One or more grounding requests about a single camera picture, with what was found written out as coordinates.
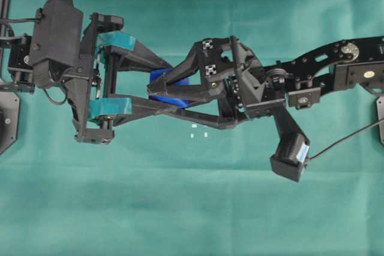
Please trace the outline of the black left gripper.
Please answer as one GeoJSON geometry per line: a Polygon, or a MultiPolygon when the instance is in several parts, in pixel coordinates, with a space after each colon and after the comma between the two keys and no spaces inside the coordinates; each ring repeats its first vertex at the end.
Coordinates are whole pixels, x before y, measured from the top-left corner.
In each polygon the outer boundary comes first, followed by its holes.
{"type": "Polygon", "coordinates": [[[156,116],[155,113],[159,109],[170,109],[174,106],[188,110],[187,106],[181,107],[180,103],[134,96],[112,96],[90,101],[95,75],[95,50],[99,52],[102,47],[102,63],[105,68],[110,64],[115,64],[117,71],[151,72],[173,68],[134,36],[119,31],[124,27],[122,17],[92,13],[90,20],[80,41],[77,64],[68,70],[62,79],[73,114],[75,141],[108,144],[114,138],[112,124],[118,126],[156,116]],[[88,117],[91,122],[101,122],[99,127],[88,128],[88,117]]]}

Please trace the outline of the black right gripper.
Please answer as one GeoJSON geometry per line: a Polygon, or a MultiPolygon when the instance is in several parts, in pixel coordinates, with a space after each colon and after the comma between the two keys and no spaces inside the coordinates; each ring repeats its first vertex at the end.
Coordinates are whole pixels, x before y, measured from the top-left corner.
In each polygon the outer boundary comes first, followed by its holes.
{"type": "Polygon", "coordinates": [[[197,41],[187,57],[147,85],[150,96],[208,103],[217,100],[218,114],[194,112],[177,106],[159,109],[166,115],[215,129],[233,129],[253,119],[272,116],[274,107],[286,108],[288,72],[266,70],[254,52],[235,36],[197,41]],[[199,85],[175,83],[200,73],[199,85]]]}

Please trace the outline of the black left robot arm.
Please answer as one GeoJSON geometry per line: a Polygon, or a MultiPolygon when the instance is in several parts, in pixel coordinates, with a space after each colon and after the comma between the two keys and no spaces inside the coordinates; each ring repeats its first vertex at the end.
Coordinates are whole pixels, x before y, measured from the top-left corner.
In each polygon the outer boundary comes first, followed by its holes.
{"type": "Polygon", "coordinates": [[[190,111],[190,107],[212,100],[212,95],[182,86],[180,81],[173,83],[175,96],[117,94],[121,71],[149,73],[155,81],[173,67],[123,33],[123,18],[94,13],[85,29],[82,18],[77,10],[43,10],[33,19],[33,34],[21,36],[15,35],[10,20],[2,20],[8,35],[1,38],[1,47],[10,49],[12,80],[1,91],[33,93],[35,88],[60,88],[72,109],[75,140],[81,143],[107,144],[115,126],[155,115],[223,127],[220,116],[190,111]]]}

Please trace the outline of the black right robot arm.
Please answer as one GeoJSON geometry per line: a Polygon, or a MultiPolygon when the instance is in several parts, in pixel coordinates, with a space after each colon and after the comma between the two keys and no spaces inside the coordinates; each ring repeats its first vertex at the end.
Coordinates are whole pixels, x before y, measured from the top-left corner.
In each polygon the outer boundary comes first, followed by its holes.
{"type": "Polygon", "coordinates": [[[148,94],[187,100],[170,115],[216,129],[306,109],[326,94],[360,85],[383,95],[383,38],[336,41],[263,66],[237,37],[196,42],[183,62],[150,83],[148,94]]]}

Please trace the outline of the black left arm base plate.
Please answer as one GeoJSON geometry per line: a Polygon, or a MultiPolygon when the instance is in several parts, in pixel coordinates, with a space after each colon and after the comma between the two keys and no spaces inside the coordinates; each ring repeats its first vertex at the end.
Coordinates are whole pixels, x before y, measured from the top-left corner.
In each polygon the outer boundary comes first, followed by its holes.
{"type": "Polygon", "coordinates": [[[17,140],[19,112],[20,98],[12,88],[1,84],[1,154],[17,140]]]}

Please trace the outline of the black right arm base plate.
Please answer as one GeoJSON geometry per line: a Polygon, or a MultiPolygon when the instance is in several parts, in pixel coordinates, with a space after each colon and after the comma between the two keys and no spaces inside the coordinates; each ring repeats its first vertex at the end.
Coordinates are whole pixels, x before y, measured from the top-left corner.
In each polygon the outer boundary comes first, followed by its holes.
{"type": "Polygon", "coordinates": [[[376,100],[376,110],[377,110],[377,120],[380,121],[379,124],[379,141],[381,144],[384,144],[384,127],[383,127],[383,118],[384,118],[384,97],[378,97],[376,100]]]}

